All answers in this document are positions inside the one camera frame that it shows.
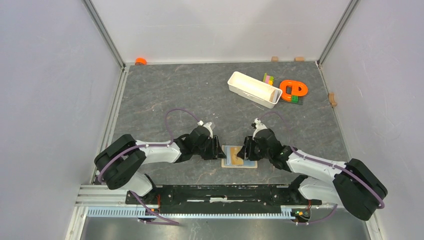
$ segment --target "floor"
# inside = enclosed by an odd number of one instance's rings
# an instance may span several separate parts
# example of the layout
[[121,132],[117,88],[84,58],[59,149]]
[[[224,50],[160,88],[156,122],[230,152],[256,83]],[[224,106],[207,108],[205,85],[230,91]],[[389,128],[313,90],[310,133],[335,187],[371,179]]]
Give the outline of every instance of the floor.
[[[276,86],[291,79],[305,83],[309,92],[303,104],[279,102],[274,111],[284,115],[288,129],[275,115],[262,122],[282,144],[293,144],[311,155],[347,161],[348,155],[320,72],[314,62],[205,63],[131,66],[126,80],[113,138],[132,134],[147,142],[169,140],[164,114],[173,108],[194,112],[204,122],[216,124],[214,133],[223,145],[242,145],[251,135],[253,120],[270,111],[230,92],[227,81],[234,71],[261,80],[264,73],[275,77]],[[174,136],[190,133],[196,122],[184,112],[168,117]],[[289,184],[297,176],[275,169],[267,160],[258,168],[222,168],[220,160],[194,156],[178,163],[141,166],[160,184]],[[312,219],[325,217],[328,209],[312,210]],[[338,209],[330,219],[309,226],[272,219],[177,219],[181,226],[140,224],[133,218],[88,217],[83,240],[188,239],[188,240],[275,240],[275,239],[370,239],[366,225]]]
[[[328,209],[313,209],[311,220]],[[344,209],[322,223],[295,226],[272,219],[176,219],[180,226],[144,225],[135,218],[88,217],[81,240],[369,240],[363,221]]]
[[[168,141],[164,114],[173,108],[184,108],[204,122],[214,122],[214,134],[222,145],[243,145],[245,136],[254,131],[253,120],[270,109],[229,91],[227,81],[234,71],[259,80],[268,73],[275,77],[275,86],[286,79],[305,83],[309,91],[302,105],[281,101],[272,109],[285,117],[290,131],[276,115],[269,115],[262,122],[282,144],[293,144],[326,159],[348,160],[326,87],[314,62],[131,66],[113,139],[128,133],[146,142]],[[180,111],[172,112],[168,122],[174,137],[190,133],[197,126],[190,115]],[[259,161],[258,168],[234,169],[222,168],[220,160],[202,160],[199,156],[178,164],[146,164],[139,171],[159,185],[288,184],[297,176],[274,168],[267,160]]]

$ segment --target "orange cap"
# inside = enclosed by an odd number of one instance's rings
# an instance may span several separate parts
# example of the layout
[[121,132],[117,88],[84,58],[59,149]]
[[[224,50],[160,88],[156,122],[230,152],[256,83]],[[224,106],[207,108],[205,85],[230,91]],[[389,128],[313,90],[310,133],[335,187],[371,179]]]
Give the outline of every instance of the orange cap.
[[147,64],[147,61],[144,58],[139,57],[135,60],[135,65],[146,65],[146,64]]

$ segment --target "gray marble floor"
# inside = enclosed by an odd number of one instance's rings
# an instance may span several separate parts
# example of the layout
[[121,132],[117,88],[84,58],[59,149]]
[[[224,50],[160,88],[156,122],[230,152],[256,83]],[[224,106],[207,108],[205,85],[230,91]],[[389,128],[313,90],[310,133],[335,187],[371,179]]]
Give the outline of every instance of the gray marble floor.
[[[194,112],[204,122],[214,122],[214,134],[222,145],[242,145],[251,135],[253,120],[270,111],[262,105],[230,92],[227,81],[234,71],[261,80],[264,73],[275,77],[275,85],[291,79],[305,83],[309,92],[303,105],[280,101],[272,110],[281,113],[288,131],[276,115],[262,122],[282,144],[289,143],[308,154],[336,161],[348,156],[327,98],[327,90],[314,62],[245,62],[131,66],[126,80],[113,139],[122,134],[146,142],[164,142],[169,135],[164,114],[172,108]],[[175,137],[190,133],[197,125],[187,113],[168,117]],[[141,166],[156,184],[288,184],[297,176],[261,160],[258,168],[222,168],[220,160],[194,156],[178,163]]]

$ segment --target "cable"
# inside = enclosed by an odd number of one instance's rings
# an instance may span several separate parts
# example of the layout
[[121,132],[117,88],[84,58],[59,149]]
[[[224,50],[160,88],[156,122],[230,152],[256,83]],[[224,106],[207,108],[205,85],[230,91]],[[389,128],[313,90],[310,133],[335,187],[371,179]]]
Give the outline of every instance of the cable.
[[180,225],[179,222],[171,220],[169,218],[163,217],[159,214],[157,214],[156,212],[150,210],[150,208],[148,208],[146,206],[146,204],[142,201],[142,199],[137,195],[137,193],[133,192],[133,191],[129,191],[132,195],[134,195],[135,199],[137,199],[137,201],[146,209],[147,212],[149,212],[150,214],[153,214],[154,216],[166,221],[166,222],[154,222],[154,221],[145,221],[144,223],[146,224],[155,224],[155,225],[172,225],[172,226],[178,226]]
[[171,113],[171,112],[173,112],[173,111],[183,111],[183,112],[186,112],[186,113],[188,113],[188,114],[190,114],[194,119],[196,119],[196,121],[197,122],[200,122],[200,119],[194,114],[194,113],[192,113],[191,111],[188,111],[188,110],[185,110],[185,109],[183,109],[183,108],[173,108],[173,109],[171,109],[171,110],[169,110],[169,111],[167,111],[166,113],[165,113],[165,127],[166,127],[166,130],[168,131],[168,133],[169,133],[169,136],[170,136],[170,141],[169,141],[169,143],[151,143],[151,144],[140,144],[140,145],[135,145],[135,146],[132,146],[132,147],[130,147],[130,148],[127,148],[127,149],[125,149],[124,151],[122,151],[122,152],[120,152],[118,155],[116,155],[114,158],[112,158],[112,160],[110,160],[104,167],[103,167],[103,169],[100,171],[100,173],[98,174],[98,176],[97,176],[97,180],[100,182],[100,183],[104,183],[105,181],[103,180],[103,174],[105,174],[105,172],[106,172],[106,170],[116,161],[116,160],[118,160],[120,157],[122,157],[122,156],[124,156],[126,153],[128,153],[128,152],[130,152],[130,151],[132,151],[132,150],[135,150],[135,149],[139,149],[139,148],[144,148],[144,147],[146,147],[147,145],[149,146],[149,147],[168,147],[168,146],[170,146],[171,144],[173,144],[174,143],[174,134],[173,134],[173,132],[171,131],[171,128],[170,128],[170,126],[169,126],[169,124],[168,124],[168,115]]
[[[284,125],[285,125],[285,127],[288,129],[288,134],[289,134],[289,136],[291,136],[292,134],[291,134],[291,132],[290,132],[290,128],[288,128],[288,125],[287,125],[287,122],[286,122],[286,120],[284,119],[284,117],[279,113],[279,112],[276,112],[276,111],[269,111],[269,112],[267,112],[267,113],[265,113],[265,114],[263,114],[262,116],[260,116],[258,119],[260,120],[261,118],[263,118],[263,117],[265,117],[266,115],[269,115],[269,114],[276,114],[277,116],[279,116],[279,118],[283,121],[283,123],[284,123]],[[338,166],[338,165],[333,165],[333,164],[331,164],[331,163],[328,163],[328,162],[325,162],[325,161],[322,161],[322,160],[319,160],[319,159],[316,159],[316,158],[313,158],[313,157],[310,157],[310,156],[305,156],[305,155],[303,155],[303,154],[301,154],[301,153],[299,153],[298,151],[296,151],[296,149],[293,147],[293,146],[290,146],[290,148],[291,148],[291,150],[293,151],[293,153],[295,153],[296,155],[298,155],[299,157],[301,157],[301,158],[304,158],[304,159],[307,159],[307,160],[311,160],[311,161],[313,161],[313,162],[316,162],[316,163],[320,163],[320,164],[323,164],[323,165],[326,165],[326,166],[329,166],[329,167],[332,167],[332,168],[336,168],[336,169],[338,169],[338,170],[341,170],[341,171],[343,171],[344,173],[346,173],[346,174],[348,174],[349,176],[351,176],[353,179],[355,179],[356,181],[358,181],[358,183],[360,183],[362,186],[364,186],[365,188],[366,188],[366,190],[368,190],[376,199],[377,199],[377,201],[379,202],[379,204],[380,204],[380,206],[378,206],[377,207],[377,209],[383,209],[384,207],[385,207],[385,204],[384,204],[384,202],[383,202],[383,200],[382,200],[382,198],[373,190],[373,189],[371,189],[371,187],[370,186],[368,186],[362,179],[360,179],[358,176],[356,176],[355,174],[353,174],[352,172],[350,172],[350,171],[348,171],[348,170],[346,170],[344,167],[341,167],[341,166]]]
[[306,211],[310,210],[311,207],[312,207],[312,202],[311,202],[311,200],[308,199]]
[[318,219],[318,220],[315,220],[315,221],[308,221],[308,222],[296,222],[296,225],[310,225],[310,224],[317,224],[317,223],[320,223],[320,222],[322,222],[322,221],[325,221],[325,220],[327,220],[327,219],[331,218],[331,217],[334,215],[334,213],[336,212],[336,209],[337,209],[337,204],[336,204],[336,205],[334,205],[333,209],[331,210],[331,212],[330,212],[330,213],[329,213],[326,217],[323,217],[323,218]]

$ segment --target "orange toy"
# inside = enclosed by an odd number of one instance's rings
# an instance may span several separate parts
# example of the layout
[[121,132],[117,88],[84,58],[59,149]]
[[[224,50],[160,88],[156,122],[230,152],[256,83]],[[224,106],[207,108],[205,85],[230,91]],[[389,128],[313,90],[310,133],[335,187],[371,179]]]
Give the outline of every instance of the orange toy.
[[139,57],[135,60],[135,65],[146,65],[146,64],[147,64],[147,61],[144,58]]
[[[286,93],[287,87],[291,88],[291,94]],[[294,80],[282,81],[279,85],[279,89],[282,90],[281,98],[291,103],[297,103],[299,101],[298,97],[305,96],[308,93],[308,87],[303,82]]]

